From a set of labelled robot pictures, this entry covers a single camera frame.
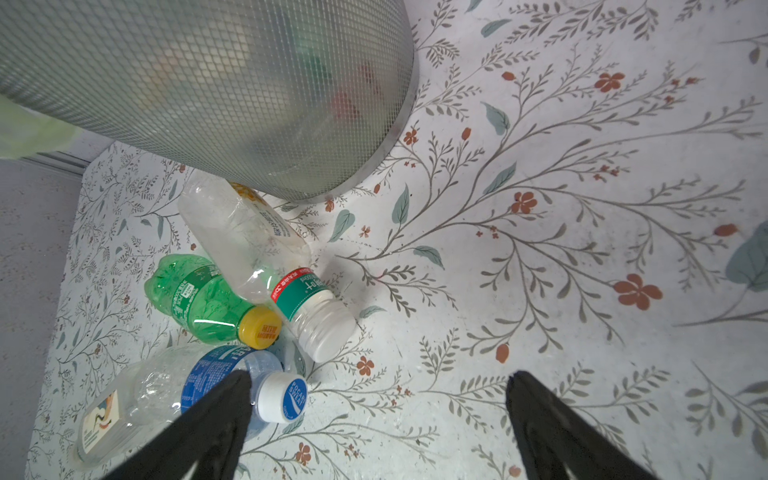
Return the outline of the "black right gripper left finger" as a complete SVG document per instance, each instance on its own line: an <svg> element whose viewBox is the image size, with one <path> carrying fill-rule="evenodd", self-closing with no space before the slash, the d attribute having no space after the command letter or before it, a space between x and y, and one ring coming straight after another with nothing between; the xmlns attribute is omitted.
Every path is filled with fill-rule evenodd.
<svg viewBox="0 0 768 480"><path fill-rule="evenodd" d="M229 374L108 479L232 479L251 419L251 377Z"/></svg>

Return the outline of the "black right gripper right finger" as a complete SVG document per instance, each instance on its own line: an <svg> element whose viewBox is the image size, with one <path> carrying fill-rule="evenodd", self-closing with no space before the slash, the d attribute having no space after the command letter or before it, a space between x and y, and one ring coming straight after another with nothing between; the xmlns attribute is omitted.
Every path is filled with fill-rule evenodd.
<svg viewBox="0 0 768 480"><path fill-rule="evenodd" d="M654 476L558 399L536 377L517 371L506 409L530 479L652 479Z"/></svg>

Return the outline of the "clear bottle white yellow label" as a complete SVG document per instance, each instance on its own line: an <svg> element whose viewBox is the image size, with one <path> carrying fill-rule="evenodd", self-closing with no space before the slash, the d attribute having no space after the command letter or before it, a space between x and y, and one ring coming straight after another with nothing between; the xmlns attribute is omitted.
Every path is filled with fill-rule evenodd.
<svg viewBox="0 0 768 480"><path fill-rule="evenodd" d="M127 367L86 407L72 450L75 466L93 469L149 439L156 425L139 407L145 378L141 366Z"/></svg>

